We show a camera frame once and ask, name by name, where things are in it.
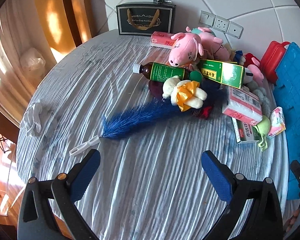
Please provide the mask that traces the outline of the Kotex pad pack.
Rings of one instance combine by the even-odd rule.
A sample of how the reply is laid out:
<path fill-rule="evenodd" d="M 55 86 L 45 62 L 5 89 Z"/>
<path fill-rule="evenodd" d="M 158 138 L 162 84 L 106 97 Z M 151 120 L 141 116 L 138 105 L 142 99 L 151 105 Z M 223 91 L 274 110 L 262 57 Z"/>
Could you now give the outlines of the Kotex pad pack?
<path fill-rule="evenodd" d="M 270 114 L 270 130 L 267 137 L 273 138 L 286 129 L 282 107 L 276 107 Z"/>

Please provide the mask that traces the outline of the pink white tissue pack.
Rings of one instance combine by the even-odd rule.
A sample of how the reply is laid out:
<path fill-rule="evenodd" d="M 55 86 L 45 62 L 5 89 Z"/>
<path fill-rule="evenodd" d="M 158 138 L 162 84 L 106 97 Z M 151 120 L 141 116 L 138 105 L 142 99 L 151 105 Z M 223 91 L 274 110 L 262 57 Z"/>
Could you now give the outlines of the pink white tissue pack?
<path fill-rule="evenodd" d="M 262 108 L 258 96 L 234 87 L 226 87 L 226 100 L 222 113 L 252 126 L 262 121 Z"/>

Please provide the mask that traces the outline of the blue feather duster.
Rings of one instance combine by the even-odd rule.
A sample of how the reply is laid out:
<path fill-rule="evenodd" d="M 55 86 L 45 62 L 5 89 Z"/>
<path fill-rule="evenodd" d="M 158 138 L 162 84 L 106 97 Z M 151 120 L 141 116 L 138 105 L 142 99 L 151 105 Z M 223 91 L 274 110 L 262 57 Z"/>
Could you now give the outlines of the blue feather duster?
<path fill-rule="evenodd" d="M 76 156 L 90 147 L 97 145 L 100 139 L 124 139 L 144 128 L 155 125 L 157 122 L 184 115 L 178 106 L 167 100 L 154 99 L 146 104 L 128 108 L 103 120 L 101 135 L 95 135 L 86 142 L 79 144 L 69 151 L 70 156 Z"/>

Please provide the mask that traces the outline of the white duck plush yellow bow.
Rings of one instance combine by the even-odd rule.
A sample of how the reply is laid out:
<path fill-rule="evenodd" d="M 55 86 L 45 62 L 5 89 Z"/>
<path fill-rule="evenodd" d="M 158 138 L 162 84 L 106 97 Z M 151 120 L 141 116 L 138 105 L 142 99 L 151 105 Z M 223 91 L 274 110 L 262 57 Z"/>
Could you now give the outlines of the white duck plush yellow bow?
<path fill-rule="evenodd" d="M 162 87 L 162 97 L 170 99 L 171 104 L 178 106 L 182 112 L 191 108 L 200 109 L 207 98 L 207 93 L 200 88 L 197 81 L 183 80 L 178 76 L 167 79 Z"/>

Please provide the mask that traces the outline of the green medicine box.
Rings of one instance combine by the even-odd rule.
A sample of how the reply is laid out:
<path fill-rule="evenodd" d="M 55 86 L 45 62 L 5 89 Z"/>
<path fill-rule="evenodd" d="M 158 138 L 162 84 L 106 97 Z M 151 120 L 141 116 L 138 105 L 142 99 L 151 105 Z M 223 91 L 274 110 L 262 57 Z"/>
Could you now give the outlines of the green medicine box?
<path fill-rule="evenodd" d="M 242 88 L 244 67 L 227 62 L 214 60 L 200 60 L 198 69 L 204 77 L 222 85 Z"/>

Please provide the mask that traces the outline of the green round lid jar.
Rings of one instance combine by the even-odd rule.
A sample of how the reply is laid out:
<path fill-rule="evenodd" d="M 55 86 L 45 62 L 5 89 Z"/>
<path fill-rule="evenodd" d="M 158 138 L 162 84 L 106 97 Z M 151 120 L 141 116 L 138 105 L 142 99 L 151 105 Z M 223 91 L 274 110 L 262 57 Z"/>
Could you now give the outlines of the green round lid jar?
<path fill-rule="evenodd" d="M 198 72 L 198 71 L 191 71 L 191 72 L 189 73 L 189 80 L 191 80 L 191 81 L 196 81 L 196 82 L 198 82 L 198 83 L 201 83 L 202 80 L 203 80 L 203 76 L 202 76 L 202 74 L 201 74 L 200 72 Z"/>

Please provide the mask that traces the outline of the brown syrup bottle green label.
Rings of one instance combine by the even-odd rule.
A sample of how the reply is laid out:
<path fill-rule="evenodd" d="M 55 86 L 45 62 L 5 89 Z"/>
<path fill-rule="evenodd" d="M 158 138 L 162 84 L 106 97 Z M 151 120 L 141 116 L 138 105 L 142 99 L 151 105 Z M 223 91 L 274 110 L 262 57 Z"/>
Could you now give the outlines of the brown syrup bottle green label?
<path fill-rule="evenodd" d="M 165 82 L 174 76 L 177 76 L 180 80 L 187 80 L 190 77 L 190 71 L 188 69 L 172 67 L 157 62 L 147 64 L 135 63 L 132 66 L 132 70 L 133 73 L 142 74 L 148 80 L 155 82 Z"/>

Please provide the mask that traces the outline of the pink pig plush orange dress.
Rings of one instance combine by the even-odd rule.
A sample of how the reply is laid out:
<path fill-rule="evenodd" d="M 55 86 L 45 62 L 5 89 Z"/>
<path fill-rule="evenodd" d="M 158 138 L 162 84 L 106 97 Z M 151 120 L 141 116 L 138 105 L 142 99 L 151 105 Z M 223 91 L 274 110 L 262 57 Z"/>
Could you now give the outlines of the pink pig plush orange dress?
<path fill-rule="evenodd" d="M 199 35 L 194 33 L 177 33 L 171 36 L 173 48 L 168 57 L 168 63 L 173 67 L 185 64 L 195 64 L 204 56 L 204 48 Z"/>

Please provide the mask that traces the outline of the ibuprofen medicine box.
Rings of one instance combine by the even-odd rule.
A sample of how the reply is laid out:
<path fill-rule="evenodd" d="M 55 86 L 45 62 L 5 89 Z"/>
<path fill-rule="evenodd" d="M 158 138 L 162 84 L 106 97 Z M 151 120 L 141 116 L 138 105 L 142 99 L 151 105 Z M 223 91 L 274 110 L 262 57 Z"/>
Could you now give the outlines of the ibuprofen medicine box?
<path fill-rule="evenodd" d="M 232 124 L 234 127 L 236 142 L 238 144 L 253 144 L 260 141 L 260 135 L 258 134 L 257 130 L 250 124 L 247 124 L 235 118 L 232 118 Z"/>

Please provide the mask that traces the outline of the green plush toy with ribbon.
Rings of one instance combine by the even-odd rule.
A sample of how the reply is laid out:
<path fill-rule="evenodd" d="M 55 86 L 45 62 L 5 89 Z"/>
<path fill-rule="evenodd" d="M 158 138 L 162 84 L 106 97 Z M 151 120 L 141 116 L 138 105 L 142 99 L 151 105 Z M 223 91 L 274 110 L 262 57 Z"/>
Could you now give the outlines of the green plush toy with ribbon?
<path fill-rule="evenodd" d="M 258 147 L 261 149 L 261 151 L 265 151 L 268 148 L 267 143 L 267 135 L 270 131 L 270 120 L 267 116 L 262 115 L 262 120 L 253 126 L 254 129 L 256 129 L 260 139 L 258 141 Z"/>

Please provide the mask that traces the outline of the blue plastic crate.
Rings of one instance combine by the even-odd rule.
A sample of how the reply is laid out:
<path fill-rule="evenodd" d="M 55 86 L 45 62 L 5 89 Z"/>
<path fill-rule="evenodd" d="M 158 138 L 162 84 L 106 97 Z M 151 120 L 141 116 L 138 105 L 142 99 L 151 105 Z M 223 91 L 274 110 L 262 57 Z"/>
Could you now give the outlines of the blue plastic crate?
<path fill-rule="evenodd" d="M 288 163 L 300 163 L 300 47 L 292 42 L 278 67 L 273 94 L 282 108 L 288 147 Z"/>

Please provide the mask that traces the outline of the white black round plush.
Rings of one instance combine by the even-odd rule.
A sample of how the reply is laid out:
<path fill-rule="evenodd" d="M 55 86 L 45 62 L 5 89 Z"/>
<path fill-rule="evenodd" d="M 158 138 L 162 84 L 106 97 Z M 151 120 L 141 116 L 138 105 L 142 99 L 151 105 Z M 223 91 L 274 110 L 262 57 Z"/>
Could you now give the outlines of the white black round plush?
<path fill-rule="evenodd" d="M 253 73 L 248 68 L 244 68 L 243 84 L 250 83 L 253 80 Z"/>

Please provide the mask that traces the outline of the red plastic case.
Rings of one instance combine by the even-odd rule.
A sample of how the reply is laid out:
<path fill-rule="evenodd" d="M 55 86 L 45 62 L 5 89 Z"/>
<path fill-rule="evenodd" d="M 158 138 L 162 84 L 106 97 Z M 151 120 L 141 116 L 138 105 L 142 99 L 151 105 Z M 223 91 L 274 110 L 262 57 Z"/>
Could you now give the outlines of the red plastic case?
<path fill-rule="evenodd" d="M 276 83 L 277 74 L 275 70 L 281 62 L 288 45 L 290 45 L 290 42 L 287 41 L 282 43 L 271 41 L 265 54 L 262 56 L 260 61 L 261 72 L 269 83 Z"/>

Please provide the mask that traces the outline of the blue yellow small doll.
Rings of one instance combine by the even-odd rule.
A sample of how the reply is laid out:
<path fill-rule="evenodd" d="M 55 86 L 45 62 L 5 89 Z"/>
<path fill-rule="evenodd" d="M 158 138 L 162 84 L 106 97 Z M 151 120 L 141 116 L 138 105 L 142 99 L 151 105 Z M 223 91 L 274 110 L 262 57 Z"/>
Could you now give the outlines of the blue yellow small doll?
<path fill-rule="evenodd" d="M 244 65 L 245 57 L 243 56 L 243 52 L 241 50 L 235 51 L 233 61 L 239 65 L 242 65 L 242 66 Z"/>

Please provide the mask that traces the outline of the white wall socket panel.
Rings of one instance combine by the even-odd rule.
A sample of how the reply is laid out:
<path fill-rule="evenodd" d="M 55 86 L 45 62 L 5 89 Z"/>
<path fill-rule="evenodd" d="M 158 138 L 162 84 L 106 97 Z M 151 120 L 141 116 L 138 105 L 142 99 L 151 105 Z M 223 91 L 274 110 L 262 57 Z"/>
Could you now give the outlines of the white wall socket panel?
<path fill-rule="evenodd" d="M 210 12 L 201 11 L 199 22 L 207 28 L 215 29 L 236 39 L 240 39 L 243 33 L 243 27 L 241 25 Z"/>

